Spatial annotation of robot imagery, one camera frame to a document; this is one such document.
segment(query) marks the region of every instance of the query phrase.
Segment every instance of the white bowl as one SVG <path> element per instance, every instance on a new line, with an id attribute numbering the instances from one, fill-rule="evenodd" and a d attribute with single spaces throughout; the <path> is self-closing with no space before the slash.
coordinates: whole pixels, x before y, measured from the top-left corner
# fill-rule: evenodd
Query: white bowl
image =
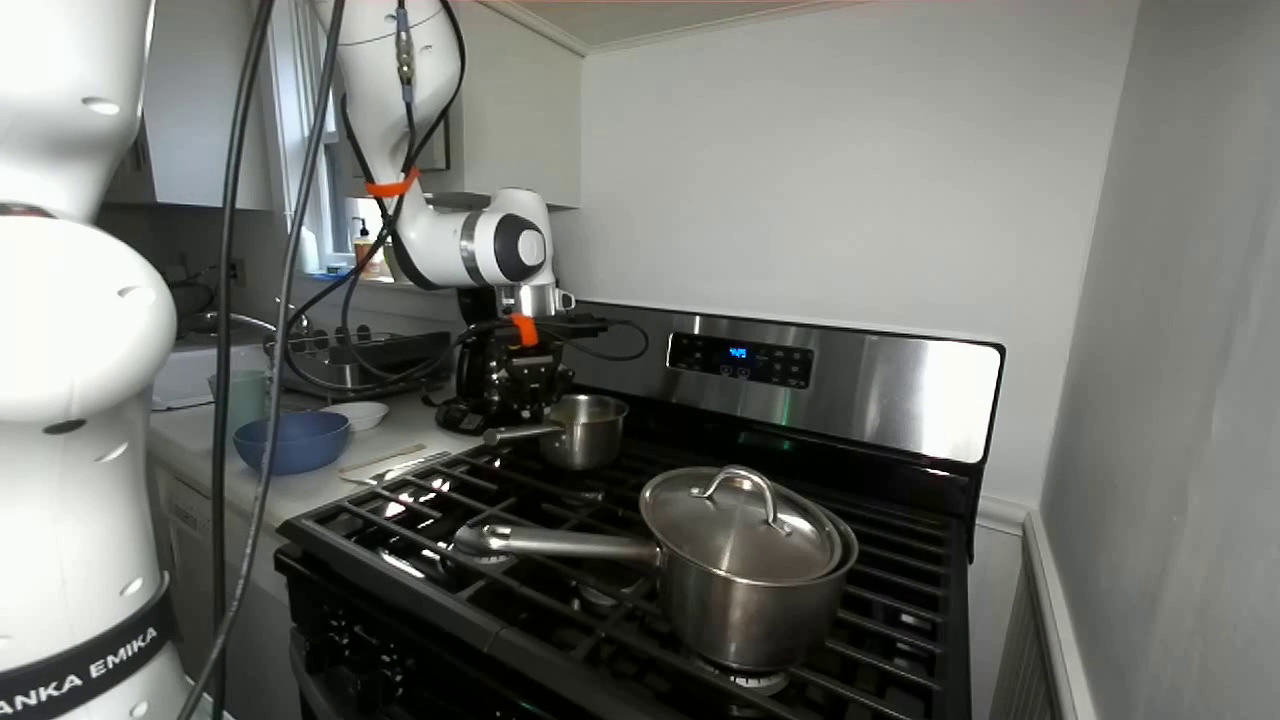
<path id="1" fill-rule="evenodd" d="M 381 402 L 343 402 L 342 405 L 330 405 L 325 410 L 346 415 L 351 420 L 352 432 L 358 433 L 376 427 L 392 409 Z"/>

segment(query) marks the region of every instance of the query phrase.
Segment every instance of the pot handle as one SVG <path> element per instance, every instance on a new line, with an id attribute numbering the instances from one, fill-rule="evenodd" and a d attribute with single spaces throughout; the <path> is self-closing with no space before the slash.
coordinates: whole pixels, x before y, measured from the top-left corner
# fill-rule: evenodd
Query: pot handle
<path id="1" fill-rule="evenodd" d="M 454 533 L 453 542 L 483 553 L 632 560 L 649 565 L 658 564 L 659 553 L 650 541 L 513 525 L 465 525 Z"/>
<path id="2" fill-rule="evenodd" d="M 773 500 L 773 483 L 760 473 L 744 465 L 726 465 L 719 473 L 716 473 L 716 477 L 712 478 L 712 484 L 707 489 L 689 488 L 689 495 L 703 500 L 712 500 L 716 488 L 728 478 L 746 480 L 753 488 L 760 491 L 760 495 L 764 496 L 764 521 L 785 536 L 791 534 L 791 525 L 778 520 L 778 505 Z"/>
<path id="3" fill-rule="evenodd" d="M 502 445 L 516 439 L 529 439 L 564 432 L 564 428 L 553 423 L 540 425 L 515 425 L 511 428 L 489 428 L 484 432 L 485 445 Z"/>

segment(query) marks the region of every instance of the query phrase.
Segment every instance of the small saucepan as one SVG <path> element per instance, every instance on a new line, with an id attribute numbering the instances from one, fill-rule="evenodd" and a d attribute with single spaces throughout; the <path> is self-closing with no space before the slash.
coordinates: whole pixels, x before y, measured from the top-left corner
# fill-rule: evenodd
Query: small saucepan
<path id="1" fill-rule="evenodd" d="M 566 470 L 590 470 L 613 462 L 622 445 L 627 404 L 603 395 L 566 395 L 547 410 L 539 425 L 485 430 L 488 445 L 538 438 L 543 459 Z"/>
<path id="2" fill-rule="evenodd" d="M 654 539 L 511 525 L 466 527 L 475 552 L 650 565 L 662 607 L 691 650 L 744 671 L 790 667 L 822 642 L 858 559 L 844 521 L 739 465 L 663 473 L 640 495 Z"/>

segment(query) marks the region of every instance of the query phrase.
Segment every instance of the black cast iron grate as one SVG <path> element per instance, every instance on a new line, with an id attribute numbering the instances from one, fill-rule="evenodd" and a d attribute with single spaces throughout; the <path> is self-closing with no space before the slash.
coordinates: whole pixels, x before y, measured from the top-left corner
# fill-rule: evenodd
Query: black cast iron grate
<path id="1" fill-rule="evenodd" d="M 643 701 L 645 717 L 654 707 L 669 717 L 968 716 L 966 660 L 948 651 L 968 652 L 964 534 L 955 520 L 817 497 L 861 546 L 832 632 L 781 676 L 730 678 L 681 648 L 643 571 L 600 560 L 492 561 L 449 543 L 458 527 L 480 523 L 644 537 L 636 509 L 644 483 L 716 462 L 627 441 L 608 468 L 564 473 L 527 447 L 444 459 L 289 520 L 280 532 L 361 587 L 589 708 L 591 698 L 621 693 Z M 590 678 L 596 687 L 581 697 L 557 687 Z"/>

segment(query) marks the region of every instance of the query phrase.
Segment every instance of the stainless steel stove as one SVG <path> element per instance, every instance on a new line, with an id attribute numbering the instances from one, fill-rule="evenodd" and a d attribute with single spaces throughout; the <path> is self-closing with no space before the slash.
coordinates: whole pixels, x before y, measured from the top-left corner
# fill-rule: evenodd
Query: stainless steel stove
<path id="1" fill-rule="evenodd" d="M 572 473 L 536 443 L 476 448 L 280 528 L 310 716 L 969 717 L 966 571 L 1002 348 L 591 311 L 653 338 L 631 363 L 567 360 L 581 386 L 632 407 L 612 465 Z M 623 334 L 599 348 L 627 350 Z M 644 537 L 649 478 L 730 462 L 822 503 L 861 546 L 824 643 L 780 673 L 689 652 L 644 570 L 452 542 L 479 523 Z"/>

